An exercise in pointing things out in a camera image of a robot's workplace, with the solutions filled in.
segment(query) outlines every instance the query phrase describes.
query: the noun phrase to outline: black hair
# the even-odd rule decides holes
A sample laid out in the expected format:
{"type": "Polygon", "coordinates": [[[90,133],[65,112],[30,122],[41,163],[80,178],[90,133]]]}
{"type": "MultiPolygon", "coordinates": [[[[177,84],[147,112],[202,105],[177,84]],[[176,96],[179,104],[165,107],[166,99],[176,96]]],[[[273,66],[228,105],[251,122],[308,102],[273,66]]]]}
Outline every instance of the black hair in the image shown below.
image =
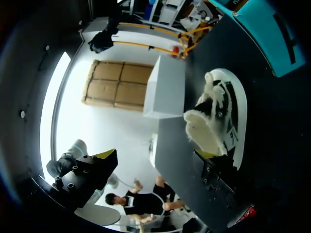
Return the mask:
{"type": "Polygon", "coordinates": [[[113,193],[109,193],[109,194],[107,194],[106,195],[106,203],[108,204],[108,205],[114,205],[115,204],[115,202],[114,202],[114,199],[115,199],[115,197],[116,197],[117,195],[115,195],[115,194],[113,194],[113,193]]]}

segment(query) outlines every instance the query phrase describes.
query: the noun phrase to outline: black bolt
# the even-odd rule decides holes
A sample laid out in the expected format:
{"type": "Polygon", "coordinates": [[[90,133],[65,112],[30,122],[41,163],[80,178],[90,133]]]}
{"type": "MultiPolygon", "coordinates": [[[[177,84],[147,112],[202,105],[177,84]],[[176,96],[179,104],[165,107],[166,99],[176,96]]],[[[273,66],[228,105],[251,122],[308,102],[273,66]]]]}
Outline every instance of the black bolt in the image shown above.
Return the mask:
{"type": "Polygon", "coordinates": [[[60,176],[55,177],[55,184],[57,188],[62,188],[64,186],[64,183],[62,181],[62,178],[60,176]]]}

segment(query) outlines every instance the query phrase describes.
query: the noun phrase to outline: cardboard box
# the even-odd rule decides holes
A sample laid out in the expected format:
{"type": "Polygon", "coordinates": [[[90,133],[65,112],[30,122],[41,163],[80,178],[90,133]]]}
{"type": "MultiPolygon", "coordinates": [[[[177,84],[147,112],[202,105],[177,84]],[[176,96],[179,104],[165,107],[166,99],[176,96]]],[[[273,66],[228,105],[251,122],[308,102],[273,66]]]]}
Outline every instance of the cardboard box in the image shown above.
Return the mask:
{"type": "Polygon", "coordinates": [[[95,60],[82,102],[142,111],[152,69],[144,64],[95,60]]]}

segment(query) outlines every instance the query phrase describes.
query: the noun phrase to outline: white box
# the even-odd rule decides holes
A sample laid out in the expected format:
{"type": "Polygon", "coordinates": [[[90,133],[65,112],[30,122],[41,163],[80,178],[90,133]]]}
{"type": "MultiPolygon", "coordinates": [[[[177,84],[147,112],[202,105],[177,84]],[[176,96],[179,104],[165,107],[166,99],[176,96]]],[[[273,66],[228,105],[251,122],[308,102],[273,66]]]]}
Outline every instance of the white box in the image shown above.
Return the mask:
{"type": "Polygon", "coordinates": [[[166,0],[167,5],[179,6],[183,0],[166,0]]]}
{"type": "Polygon", "coordinates": [[[145,117],[182,117],[185,102],[185,63],[159,56],[147,83],[143,109],[145,117]]]}
{"type": "Polygon", "coordinates": [[[175,20],[175,15],[177,14],[177,9],[172,6],[163,6],[161,9],[161,14],[158,22],[170,24],[175,20]]]}

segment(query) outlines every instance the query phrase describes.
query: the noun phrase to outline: man's arm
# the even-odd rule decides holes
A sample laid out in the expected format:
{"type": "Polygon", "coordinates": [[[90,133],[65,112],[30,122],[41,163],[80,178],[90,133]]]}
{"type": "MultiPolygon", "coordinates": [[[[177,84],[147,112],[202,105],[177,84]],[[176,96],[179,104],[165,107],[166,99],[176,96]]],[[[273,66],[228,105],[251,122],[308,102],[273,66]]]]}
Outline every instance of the man's arm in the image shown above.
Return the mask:
{"type": "Polygon", "coordinates": [[[136,188],[133,188],[132,190],[130,190],[130,192],[133,194],[140,192],[143,188],[141,183],[137,180],[134,181],[134,185],[136,188]]]}
{"type": "Polygon", "coordinates": [[[147,222],[151,222],[153,220],[155,220],[155,216],[149,216],[149,217],[142,217],[140,215],[129,215],[130,217],[136,219],[137,221],[141,222],[141,223],[147,223],[147,222]]]}

